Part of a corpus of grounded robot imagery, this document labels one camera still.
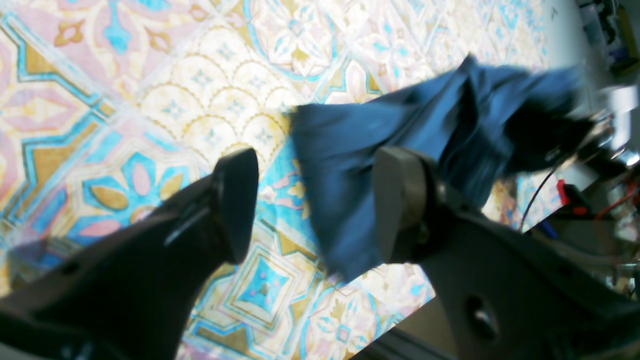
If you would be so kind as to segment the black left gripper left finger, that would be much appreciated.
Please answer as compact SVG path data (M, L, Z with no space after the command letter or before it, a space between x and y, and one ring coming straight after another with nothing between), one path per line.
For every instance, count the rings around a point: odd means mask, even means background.
M3 360L173 360L195 302L250 247L259 165L245 148L150 215L1 299Z

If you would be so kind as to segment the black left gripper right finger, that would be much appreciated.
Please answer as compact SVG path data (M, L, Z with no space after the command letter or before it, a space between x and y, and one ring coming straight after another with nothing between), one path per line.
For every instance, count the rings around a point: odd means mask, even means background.
M488 219L437 163L384 147L374 160L375 226L387 264L418 264L460 360L637 360L639 303L573 260Z

